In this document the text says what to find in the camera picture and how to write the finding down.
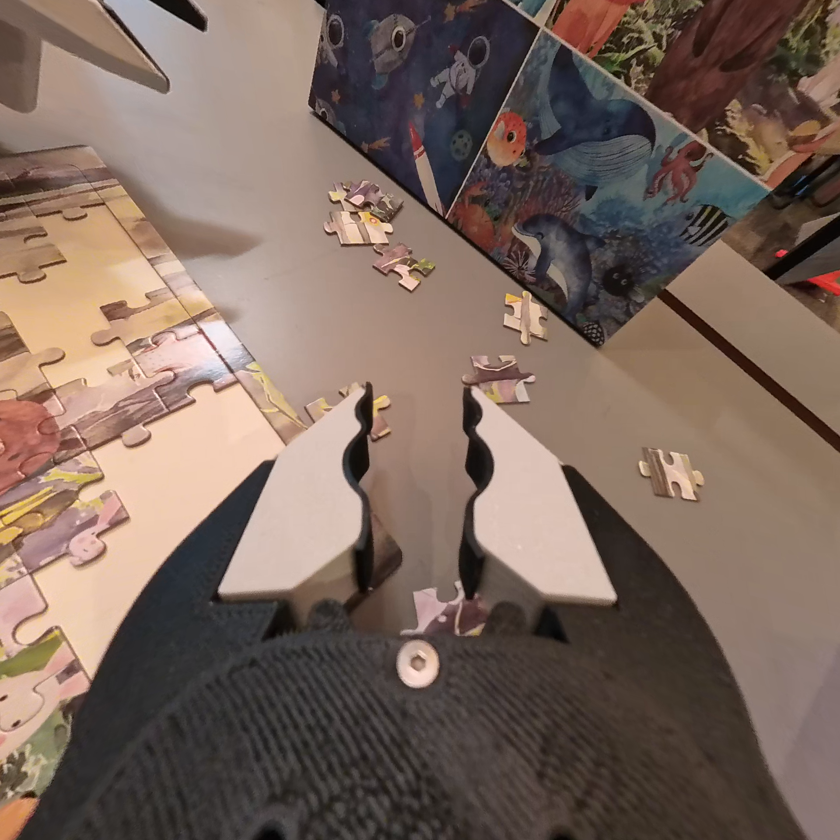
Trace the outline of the grey white puzzle piece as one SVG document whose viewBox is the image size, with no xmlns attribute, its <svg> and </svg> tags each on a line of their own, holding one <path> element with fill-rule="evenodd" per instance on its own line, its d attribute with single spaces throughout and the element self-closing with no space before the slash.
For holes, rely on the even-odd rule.
<svg viewBox="0 0 840 840">
<path fill-rule="evenodd" d="M 657 497 L 679 496 L 684 501 L 699 501 L 698 489 L 705 485 L 703 474 L 693 467 L 687 455 L 659 448 L 642 448 L 637 462 L 640 475 L 650 482 Z"/>
</svg>

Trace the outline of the partly assembled jigsaw puzzle tray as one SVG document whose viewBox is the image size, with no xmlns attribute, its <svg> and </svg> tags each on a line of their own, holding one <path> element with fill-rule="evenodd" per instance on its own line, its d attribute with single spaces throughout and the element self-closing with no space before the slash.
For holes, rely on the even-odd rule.
<svg viewBox="0 0 840 840">
<path fill-rule="evenodd" d="M 140 577 L 310 424 L 94 150 L 2 156 L 2 838 Z"/>
</svg>

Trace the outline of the yellow green puzzle piece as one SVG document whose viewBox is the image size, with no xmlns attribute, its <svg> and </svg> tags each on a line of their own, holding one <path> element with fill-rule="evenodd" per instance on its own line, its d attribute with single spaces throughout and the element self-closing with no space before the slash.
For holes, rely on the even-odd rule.
<svg viewBox="0 0 840 840">
<path fill-rule="evenodd" d="M 356 392 L 361 389 L 361 383 L 353 382 L 350 385 L 339 389 L 339 394 L 342 398 L 346 398 L 352 392 Z M 379 395 L 374 398 L 372 407 L 372 427 L 369 433 L 369 439 L 371 442 L 377 442 L 392 433 L 392 428 L 387 422 L 386 416 L 383 415 L 383 412 L 391 408 L 391 406 L 392 400 L 388 395 Z M 305 410 L 313 423 L 316 423 L 332 409 L 333 405 L 328 403 L 328 401 L 323 397 L 320 397 L 305 406 Z"/>
</svg>

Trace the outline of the purple yellow puzzle piece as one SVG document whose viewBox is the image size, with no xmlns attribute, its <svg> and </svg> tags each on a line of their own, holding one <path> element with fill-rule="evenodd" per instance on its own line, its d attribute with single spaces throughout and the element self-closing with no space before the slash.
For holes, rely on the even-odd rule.
<svg viewBox="0 0 840 840">
<path fill-rule="evenodd" d="M 455 598 L 444 602 L 438 598 L 436 587 L 413 593 L 416 626 L 401 631 L 403 637 L 448 635 L 475 637 L 481 634 L 490 610 L 476 595 L 467 599 L 460 580 L 455 582 Z"/>
</svg>

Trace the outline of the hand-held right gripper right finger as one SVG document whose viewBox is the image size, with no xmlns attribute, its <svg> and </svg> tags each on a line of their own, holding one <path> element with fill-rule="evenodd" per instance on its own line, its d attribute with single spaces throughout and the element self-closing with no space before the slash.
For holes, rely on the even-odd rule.
<svg viewBox="0 0 840 840">
<path fill-rule="evenodd" d="M 474 485 L 459 544 L 465 597 L 523 611 L 617 604 L 560 460 L 475 385 L 463 391 L 463 431 Z"/>
</svg>

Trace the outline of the pale yellow puzzle piece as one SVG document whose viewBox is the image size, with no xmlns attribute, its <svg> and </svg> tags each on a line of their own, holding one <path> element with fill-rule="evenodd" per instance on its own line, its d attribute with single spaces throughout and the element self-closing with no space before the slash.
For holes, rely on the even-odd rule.
<svg viewBox="0 0 840 840">
<path fill-rule="evenodd" d="M 507 293 L 505 307 L 503 326 L 517 332 L 522 345 L 548 340 L 548 310 L 531 292 L 525 290 L 520 296 Z"/>
</svg>

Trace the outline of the purple white puzzle piece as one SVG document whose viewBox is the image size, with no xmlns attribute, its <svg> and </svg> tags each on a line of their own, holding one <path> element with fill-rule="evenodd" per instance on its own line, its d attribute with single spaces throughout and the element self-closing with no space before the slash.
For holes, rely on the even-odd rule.
<svg viewBox="0 0 840 840">
<path fill-rule="evenodd" d="M 470 357 L 471 372 L 461 377 L 464 386 L 479 388 L 497 404 L 530 403 L 528 385 L 536 376 L 521 371 L 514 355 L 503 354 L 493 361 L 487 355 Z"/>
</svg>

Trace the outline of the purple green puzzle piece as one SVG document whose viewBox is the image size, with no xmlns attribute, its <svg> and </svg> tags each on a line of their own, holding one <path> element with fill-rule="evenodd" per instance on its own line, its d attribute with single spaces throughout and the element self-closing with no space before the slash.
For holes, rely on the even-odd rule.
<svg viewBox="0 0 840 840">
<path fill-rule="evenodd" d="M 394 246 L 377 244 L 373 245 L 373 249 L 378 255 L 373 268 L 384 276 L 397 274 L 399 286 L 409 292 L 415 291 L 422 279 L 436 268 L 435 263 L 429 259 L 415 259 L 412 249 L 403 243 Z"/>
</svg>

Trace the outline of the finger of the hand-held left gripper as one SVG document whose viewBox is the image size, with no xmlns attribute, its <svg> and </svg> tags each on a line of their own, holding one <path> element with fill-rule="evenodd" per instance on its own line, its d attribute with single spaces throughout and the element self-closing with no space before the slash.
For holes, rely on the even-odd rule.
<svg viewBox="0 0 840 840">
<path fill-rule="evenodd" d="M 43 44 L 115 76 L 166 93 L 170 81 L 109 5 L 99 1 L 1 2 L 1 102 L 35 110 Z"/>
<path fill-rule="evenodd" d="M 193 1 L 104 1 L 130 31 L 151 29 L 152 24 L 179 25 L 194 31 L 207 31 L 206 12 Z"/>
</svg>

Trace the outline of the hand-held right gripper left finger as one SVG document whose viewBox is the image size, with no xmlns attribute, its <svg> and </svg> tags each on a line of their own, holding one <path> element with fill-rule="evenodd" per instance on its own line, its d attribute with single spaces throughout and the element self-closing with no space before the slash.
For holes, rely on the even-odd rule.
<svg viewBox="0 0 840 840">
<path fill-rule="evenodd" d="M 293 611 L 369 590 L 374 568 L 371 383 L 352 391 L 276 457 L 217 590 L 222 602 Z"/>
</svg>

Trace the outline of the illustrated puzzle picture board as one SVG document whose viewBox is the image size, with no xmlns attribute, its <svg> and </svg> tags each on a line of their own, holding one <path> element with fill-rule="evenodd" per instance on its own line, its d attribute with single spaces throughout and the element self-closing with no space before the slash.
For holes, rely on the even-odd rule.
<svg viewBox="0 0 840 840">
<path fill-rule="evenodd" d="M 838 2 L 322 5 L 311 110 L 593 345 L 838 143 Z"/>
</svg>

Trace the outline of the clump of puzzle pieces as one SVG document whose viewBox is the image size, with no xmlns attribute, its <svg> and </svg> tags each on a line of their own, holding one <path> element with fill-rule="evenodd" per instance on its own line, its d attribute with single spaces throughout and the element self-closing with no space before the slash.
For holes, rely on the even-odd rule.
<svg viewBox="0 0 840 840">
<path fill-rule="evenodd" d="M 322 226 L 326 235 L 341 246 L 389 245 L 392 222 L 404 206 L 401 197 L 368 180 L 334 182 L 328 195 L 335 207 Z"/>
</svg>

